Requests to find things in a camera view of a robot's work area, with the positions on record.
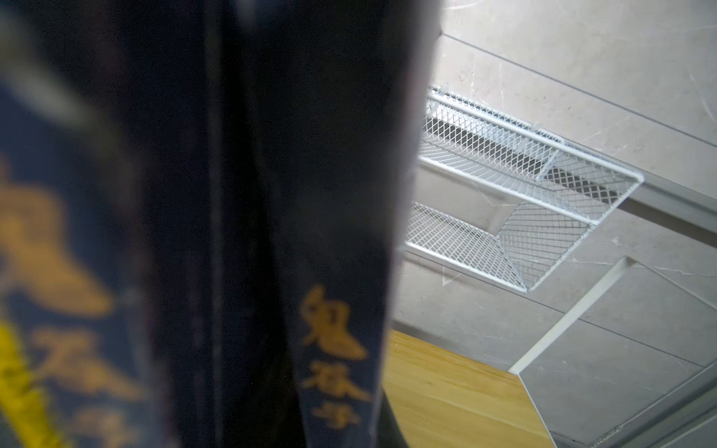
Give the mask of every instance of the wooden panel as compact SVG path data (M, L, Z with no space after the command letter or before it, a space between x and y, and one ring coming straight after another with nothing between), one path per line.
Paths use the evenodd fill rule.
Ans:
M517 376L396 331L384 388L411 448L554 447Z

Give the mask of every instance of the wire basket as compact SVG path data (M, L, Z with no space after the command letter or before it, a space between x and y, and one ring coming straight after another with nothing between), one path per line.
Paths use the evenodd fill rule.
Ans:
M642 183L642 174L535 128L433 87L421 162L522 202L495 235L414 203L409 247L527 292Z

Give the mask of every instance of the gold chinese character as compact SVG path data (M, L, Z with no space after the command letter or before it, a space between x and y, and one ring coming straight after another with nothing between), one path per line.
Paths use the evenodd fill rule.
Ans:
M348 379L348 367L344 363L330 364L322 361L312 361L311 371L316 375L302 381L301 387L304 389L315 386L323 393L335 396L338 399L350 396L362 401L371 400L371 394L362 391Z
M62 203L41 188L14 186L0 160L0 255L6 289L25 290L57 313L100 318L114 309L111 294L65 245Z
M47 350L37 378L52 378L68 391L95 396L106 392L127 401L144 399L142 388L113 368L97 353L97 337L88 330L40 328L32 332L32 345Z
M323 286L316 285L301 304L301 317L311 327L304 345L316 341L329 355L344 359L366 359L369 352L346 330L349 308L340 300L326 300Z
M83 408L75 412L71 429L80 436L102 440L104 448L136 446L139 442L139 431L128 427L124 413L116 409Z
M344 429L349 424L357 424L361 421L351 406L331 401L324 401L321 408L311 409L311 415L325 419L326 426L332 429Z

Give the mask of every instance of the yellow strip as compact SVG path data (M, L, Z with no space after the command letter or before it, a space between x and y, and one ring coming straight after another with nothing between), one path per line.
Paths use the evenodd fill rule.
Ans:
M48 409L47 396L33 381L19 339L7 322L0 322L0 410L25 448L72 446Z

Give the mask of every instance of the wooden board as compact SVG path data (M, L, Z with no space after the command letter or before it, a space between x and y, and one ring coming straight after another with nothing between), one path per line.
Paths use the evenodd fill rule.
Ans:
M384 389L411 448L553 448L521 380L393 331Z

